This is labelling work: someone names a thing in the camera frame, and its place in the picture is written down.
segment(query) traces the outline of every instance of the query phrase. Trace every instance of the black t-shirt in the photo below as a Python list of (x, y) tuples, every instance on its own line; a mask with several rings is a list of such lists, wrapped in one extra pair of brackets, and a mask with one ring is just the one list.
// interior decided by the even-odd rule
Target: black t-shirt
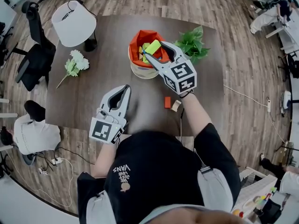
[(287, 20), (289, 21), (292, 14), (292, 9), (290, 11), (289, 2), (287, 0), (280, 0), (278, 4), (280, 5), (280, 15), (282, 17), (287, 16)]
[[(194, 148), (207, 166), (223, 173), (235, 203), (241, 189), (239, 171), (212, 124), (198, 134)], [(137, 224), (160, 206), (204, 206), (197, 180), (200, 168), (199, 157), (175, 137), (152, 131), (133, 134), (120, 143), (106, 179), (94, 179), (88, 173), (78, 178), (80, 223), (86, 223), (88, 200), (103, 190), (117, 224)]]

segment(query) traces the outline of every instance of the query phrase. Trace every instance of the small orange block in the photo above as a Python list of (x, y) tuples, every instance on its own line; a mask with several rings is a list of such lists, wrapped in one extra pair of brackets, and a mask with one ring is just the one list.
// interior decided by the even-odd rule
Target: small orange block
[(164, 108), (166, 108), (166, 109), (171, 108), (171, 98), (170, 98), (170, 96), (165, 97)]

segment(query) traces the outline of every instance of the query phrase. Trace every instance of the black lamp base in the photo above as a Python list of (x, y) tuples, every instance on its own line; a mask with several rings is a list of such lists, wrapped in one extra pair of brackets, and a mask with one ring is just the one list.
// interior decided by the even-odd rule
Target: black lamp base
[(84, 50), (89, 52), (89, 51), (93, 51), (94, 49), (96, 49), (96, 47), (98, 46), (98, 43), (95, 39), (87, 39), (84, 42)]

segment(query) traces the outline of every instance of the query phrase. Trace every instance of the wooden floor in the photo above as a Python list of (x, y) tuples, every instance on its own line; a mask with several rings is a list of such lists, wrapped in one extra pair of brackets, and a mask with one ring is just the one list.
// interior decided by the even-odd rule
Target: wooden floor
[[(55, 45), (58, 37), (53, 29), (50, 18), (56, 7), (68, 0), (46, 0), (40, 5), (40, 16), (46, 36)], [(191, 21), (215, 28), (221, 38), (224, 49), (223, 77), (224, 84), (266, 104), (266, 97), (271, 99), (271, 114), (275, 119), (281, 137), (286, 139), (290, 117), (279, 115), (280, 96), (287, 88), (283, 83), (284, 73), (277, 68), (280, 65), (278, 55), (281, 54), (278, 38), (273, 36), (265, 39), (265, 35), (273, 28), (263, 28), (253, 36), (249, 31), (249, 24), (255, 14), (247, 8), (250, 0), (83, 0), (85, 5), (95, 14), (143, 14), (162, 16)], [(13, 39), (20, 40), (18, 48), (29, 50), (34, 42), (29, 34), (28, 22), (22, 14), (16, 24)], [(13, 54), (6, 67), (0, 70), (0, 79), (5, 82), (5, 98), (11, 100), (10, 104), (3, 104), (4, 112), (17, 112), (24, 115), (23, 104), (32, 99), (45, 106), (46, 86), (42, 81), (32, 92), (27, 92), (20, 83), (16, 84), (16, 70), (22, 59), (21, 55)], [(13, 127), (14, 119), (3, 120), (4, 125)], [(95, 162), (101, 148), (88, 138), (86, 131), (62, 128), (63, 141), (61, 146), (81, 154), (86, 159)], [(247, 98), (224, 88), (224, 119), (221, 139), (230, 150), (237, 163), (241, 166), (250, 166), (264, 172), (258, 167), (258, 156), (264, 152), (271, 160), (277, 154), (273, 153), (275, 147), (281, 144), (274, 128), (267, 116), (265, 107), (262, 107)], [(71, 178), (71, 167), (67, 162), (62, 163), (54, 172), (49, 170), (49, 176), (38, 174), (38, 168), (45, 166), (41, 158), (32, 167), (25, 166), (18, 150), (10, 151), (18, 170), (26, 182), (34, 189), (43, 189), (50, 196), (64, 205), (70, 204), (68, 197), (68, 182)], [(53, 158), (52, 152), (45, 152), (48, 158)], [(89, 171), (90, 165), (78, 156), (69, 152), (57, 152), (71, 161), (74, 167), (74, 181), (71, 184), (72, 205), (62, 207), (50, 200), (45, 194), (36, 192), (41, 198), (77, 213), (76, 178), (82, 171)], [(13, 176), (26, 185), (24, 180), (14, 172)]]

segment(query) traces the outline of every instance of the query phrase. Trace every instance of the wooden table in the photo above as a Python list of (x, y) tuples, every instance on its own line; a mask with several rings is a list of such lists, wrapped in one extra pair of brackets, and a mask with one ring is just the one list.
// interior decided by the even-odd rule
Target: wooden table
[[(160, 76), (144, 80), (138, 78), (130, 68), (128, 45), (140, 29), (157, 31), (166, 41), (174, 42), (179, 32), (186, 32), (198, 24), (169, 18), (151, 16), (112, 15), (99, 16), (96, 27), (98, 47), (92, 52), (84, 52), (83, 44), (67, 48), (59, 43), (50, 72), (47, 93), (46, 123), (57, 126), (89, 130), (92, 117), (101, 99), (109, 90), (124, 84), (132, 89), (126, 133), (140, 130), (159, 130), (179, 136), (180, 114), (164, 108), (164, 97), (170, 96), (172, 104), (179, 99), (168, 88)], [(197, 88), (195, 95), (211, 116), (218, 132), (222, 126), (223, 75), (222, 47), (215, 29), (204, 27), (203, 42), (211, 48), (209, 56), (195, 65)], [(70, 52), (77, 49), (90, 62), (88, 70), (81, 71), (79, 77), (65, 76), (65, 62), (71, 58)], [(184, 116), (182, 135), (192, 136)]]

